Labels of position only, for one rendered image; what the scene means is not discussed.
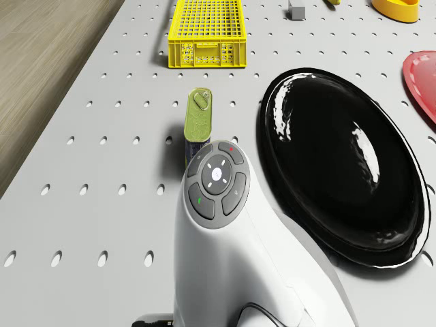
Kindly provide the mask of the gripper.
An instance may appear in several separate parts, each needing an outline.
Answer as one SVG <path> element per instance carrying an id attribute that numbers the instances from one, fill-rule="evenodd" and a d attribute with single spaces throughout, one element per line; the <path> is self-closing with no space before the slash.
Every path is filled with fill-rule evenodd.
<path id="1" fill-rule="evenodd" d="M 171 313 L 148 313 L 134 321 L 131 327 L 173 327 Z"/>

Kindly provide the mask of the flat-sided can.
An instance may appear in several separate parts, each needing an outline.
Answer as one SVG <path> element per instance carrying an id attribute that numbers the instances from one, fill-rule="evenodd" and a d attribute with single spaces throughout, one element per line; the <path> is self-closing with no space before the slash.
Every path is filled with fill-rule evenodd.
<path id="1" fill-rule="evenodd" d="M 213 96 L 207 88 L 194 88 L 188 96 L 185 116 L 185 167 L 210 142 Z"/>

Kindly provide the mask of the black plate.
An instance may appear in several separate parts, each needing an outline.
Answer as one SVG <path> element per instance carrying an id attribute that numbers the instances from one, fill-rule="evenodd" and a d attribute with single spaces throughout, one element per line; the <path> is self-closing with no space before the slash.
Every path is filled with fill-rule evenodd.
<path id="1" fill-rule="evenodd" d="M 283 72 L 264 94 L 260 141 L 282 203 L 327 247 L 374 268 L 423 250 L 431 204 L 420 164 L 362 89 L 322 69 Z"/>

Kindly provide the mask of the yellow basket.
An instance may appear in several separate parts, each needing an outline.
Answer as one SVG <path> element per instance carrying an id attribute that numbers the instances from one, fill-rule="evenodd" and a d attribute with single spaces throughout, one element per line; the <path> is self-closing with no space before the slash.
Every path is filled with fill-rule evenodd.
<path id="1" fill-rule="evenodd" d="M 178 0 L 168 34 L 168 67 L 245 67 L 241 0 Z"/>

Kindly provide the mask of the grey cube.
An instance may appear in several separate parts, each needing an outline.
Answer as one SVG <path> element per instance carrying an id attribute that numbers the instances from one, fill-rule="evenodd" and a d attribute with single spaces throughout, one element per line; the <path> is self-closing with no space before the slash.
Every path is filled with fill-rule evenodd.
<path id="1" fill-rule="evenodd" d="M 305 19 L 305 4 L 303 0 L 288 0 L 288 11 L 292 20 Z"/>

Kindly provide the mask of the red plate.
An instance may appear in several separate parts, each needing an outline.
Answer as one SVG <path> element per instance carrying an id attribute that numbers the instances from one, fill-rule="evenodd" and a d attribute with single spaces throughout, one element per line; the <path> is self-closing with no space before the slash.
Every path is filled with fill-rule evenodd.
<path id="1" fill-rule="evenodd" d="M 436 124 L 436 50 L 408 55 L 403 62 L 403 76 L 414 99 Z"/>

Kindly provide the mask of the yellow bowl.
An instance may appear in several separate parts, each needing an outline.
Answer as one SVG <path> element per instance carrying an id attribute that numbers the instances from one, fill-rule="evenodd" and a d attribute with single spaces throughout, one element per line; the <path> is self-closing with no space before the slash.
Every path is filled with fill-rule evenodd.
<path id="1" fill-rule="evenodd" d="M 384 16 L 400 22 L 417 22 L 420 0 L 371 0 L 372 6 Z"/>

